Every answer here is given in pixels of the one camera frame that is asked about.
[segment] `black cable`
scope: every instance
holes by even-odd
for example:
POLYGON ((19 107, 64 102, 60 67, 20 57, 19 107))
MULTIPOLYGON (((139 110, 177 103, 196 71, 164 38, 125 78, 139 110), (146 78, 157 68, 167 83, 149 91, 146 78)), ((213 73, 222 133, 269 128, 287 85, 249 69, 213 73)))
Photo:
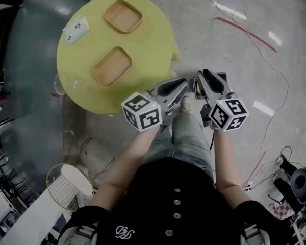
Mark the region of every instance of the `black cable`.
POLYGON ((301 167, 303 167, 303 168, 305 168, 305 169, 306 169, 306 167, 305 167, 305 166, 301 165, 301 164, 300 164, 300 163, 298 163, 298 162, 290 162, 290 163, 299 164, 301 167))
POLYGON ((284 154, 282 153, 282 151, 283 151, 285 148, 289 148, 289 149, 290 149, 290 152, 291 152, 291 153, 290 153, 290 156, 289 156, 289 159, 288 159, 288 161, 289 161, 289 160, 290 160, 290 158, 291 158, 291 155, 292 155, 292 149, 291 149, 291 147, 290 147, 290 146, 284 146, 284 147, 282 148, 282 150, 281 150, 280 154, 284 156, 284 154))
POLYGON ((93 179, 95 180, 97 176, 99 176, 100 174, 103 174, 105 172, 108 171, 108 169, 110 168, 109 165, 111 165, 115 160, 115 157, 113 157, 109 162, 108 164, 100 171, 98 172, 97 174, 95 174, 95 176, 93 177, 93 179))
POLYGON ((214 143, 214 132, 213 132, 213 135, 212 135, 212 141, 211 141, 211 146, 210 146, 210 150, 212 150, 212 147, 213 147, 213 143, 214 143))
POLYGON ((277 201, 276 199, 272 198, 270 195, 267 195, 271 200, 273 200, 274 202, 278 203, 279 205, 281 205, 281 202, 277 201))

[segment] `jeans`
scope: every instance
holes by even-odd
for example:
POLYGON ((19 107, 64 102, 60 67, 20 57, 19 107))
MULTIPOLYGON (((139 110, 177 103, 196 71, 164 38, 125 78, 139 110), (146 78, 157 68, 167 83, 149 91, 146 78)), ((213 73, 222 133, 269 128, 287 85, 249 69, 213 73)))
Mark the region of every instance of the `jeans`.
POLYGON ((213 181, 210 147, 202 125, 192 114, 183 112, 173 119, 172 137, 168 129, 157 133, 143 164, 166 157, 201 168, 213 181))

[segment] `white card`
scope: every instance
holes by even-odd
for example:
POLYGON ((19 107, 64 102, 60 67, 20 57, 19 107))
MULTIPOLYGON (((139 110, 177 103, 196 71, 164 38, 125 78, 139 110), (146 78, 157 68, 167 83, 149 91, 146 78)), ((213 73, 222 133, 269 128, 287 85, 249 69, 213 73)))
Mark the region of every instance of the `white card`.
POLYGON ((90 30, 85 16, 78 16, 70 24, 68 24, 62 31, 68 43, 75 42, 82 35, 90 30))

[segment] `person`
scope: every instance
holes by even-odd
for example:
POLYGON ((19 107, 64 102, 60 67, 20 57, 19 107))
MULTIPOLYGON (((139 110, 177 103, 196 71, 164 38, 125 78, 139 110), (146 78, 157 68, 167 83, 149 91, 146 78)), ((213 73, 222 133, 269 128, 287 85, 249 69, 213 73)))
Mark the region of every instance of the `person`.
POLYGON ((242 190, 229 134, 218 130, 214 188, 210 148, 188 96, 173 120, 172 136, 158 130, 138 133, 89 206, 66 224, 59 244, 240 244, 247 224, 282 244, 279 221, 242 190))

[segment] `black shirt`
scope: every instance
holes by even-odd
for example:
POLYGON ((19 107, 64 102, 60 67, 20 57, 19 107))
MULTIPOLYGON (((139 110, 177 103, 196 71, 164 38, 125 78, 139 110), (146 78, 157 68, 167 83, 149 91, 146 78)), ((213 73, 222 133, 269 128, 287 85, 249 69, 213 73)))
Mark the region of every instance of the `black shirt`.
POLYGON ((142 165, 111 212, 83 207, 63 231, 96 222, 97 244, 239 244, 245 223, 257 224, 271 241, 279 232, 279 221, 261 204, 248 201, 231 210, 204 171, 174 158, 142 165))

